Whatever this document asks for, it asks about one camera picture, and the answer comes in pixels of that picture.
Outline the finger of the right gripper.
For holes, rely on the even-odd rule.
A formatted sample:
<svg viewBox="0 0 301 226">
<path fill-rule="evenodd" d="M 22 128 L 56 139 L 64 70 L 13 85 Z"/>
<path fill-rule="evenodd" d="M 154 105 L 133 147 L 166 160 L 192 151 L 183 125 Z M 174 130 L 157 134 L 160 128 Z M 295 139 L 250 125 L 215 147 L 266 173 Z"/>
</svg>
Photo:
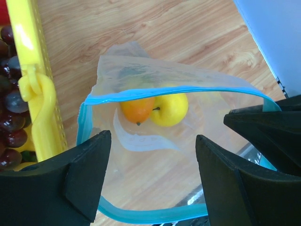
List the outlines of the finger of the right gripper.
<svg viewBox="0 0 301 226">
<path fill-rule="evenodd" d="M 271 170 L 301 174 L 301 97 L 277 101 L 279 112 L 261 105 L 231 110 L 223 123 L 248 140 L 261 154 L 260 165 Z"/>
</svg>

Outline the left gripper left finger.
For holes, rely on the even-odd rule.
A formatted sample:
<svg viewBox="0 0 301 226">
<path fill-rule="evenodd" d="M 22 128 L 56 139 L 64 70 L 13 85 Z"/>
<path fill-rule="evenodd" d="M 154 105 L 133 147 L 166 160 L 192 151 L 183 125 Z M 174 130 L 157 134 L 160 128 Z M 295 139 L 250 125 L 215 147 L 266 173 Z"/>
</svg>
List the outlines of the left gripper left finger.
<svg viewBox="0 0 301 226">
<path fill-rule="evenodd" d="M 88 226 L 94 222 L 111 149 L 104 130 L 21 171 L 0 174 L 3 226 Z"/>
</svg>

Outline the mango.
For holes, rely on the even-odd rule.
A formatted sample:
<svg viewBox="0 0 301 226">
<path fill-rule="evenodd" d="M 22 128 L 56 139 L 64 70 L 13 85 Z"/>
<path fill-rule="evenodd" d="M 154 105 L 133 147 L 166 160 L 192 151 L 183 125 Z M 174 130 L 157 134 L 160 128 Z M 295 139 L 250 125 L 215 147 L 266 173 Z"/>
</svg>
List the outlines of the mango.
<svg viewBox="0 0 301 226">
<path fill-rule="evenodd" d="M 120 102 L 120 108 L 125 118 L 138 126 L 145 122 L 155 104 L 155 97 Z"/>
</svg>

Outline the clear zip top bag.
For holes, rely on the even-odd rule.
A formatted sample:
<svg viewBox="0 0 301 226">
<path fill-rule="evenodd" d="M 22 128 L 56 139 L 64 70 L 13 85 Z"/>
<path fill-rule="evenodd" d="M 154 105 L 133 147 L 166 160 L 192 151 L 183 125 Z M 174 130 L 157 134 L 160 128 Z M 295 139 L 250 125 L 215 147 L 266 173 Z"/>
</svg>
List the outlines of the clear zip top bag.
<svg viewBox="0 0 301 226">
<path fill-rule="evenodd" d="M 120 102 L 185 93 L 185 118 L 161 127 L 151 116 L 140 126 L 129 122 Z M 111 153 L 98 210 L 123 223 L 163 224 L 204 216 L 196 158 L 196 137 L 204 135 L 238 153 L 246 140 L 223 118 L 231 110 L 261 105 L 280 107 L 249 82 L 191 65 L 151 58 L 136 42 L 110 47 L 100 56 L 97 82 L 78 115 L 77 143 L 102 130 L 111 132 Z"/>
</svg>

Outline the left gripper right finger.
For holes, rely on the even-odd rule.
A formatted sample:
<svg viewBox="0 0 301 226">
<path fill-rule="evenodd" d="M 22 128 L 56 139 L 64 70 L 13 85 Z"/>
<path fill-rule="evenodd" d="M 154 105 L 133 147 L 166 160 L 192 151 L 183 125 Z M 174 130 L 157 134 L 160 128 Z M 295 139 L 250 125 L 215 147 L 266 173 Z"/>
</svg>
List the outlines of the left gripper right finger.
<svg viewBox="0 0 301 226">
<path fill-rule="evenodd" d="M 299 226 L 301 178 L 267 169 L 196 137 L 196 158 L 212 226 Z"/>
</svg>

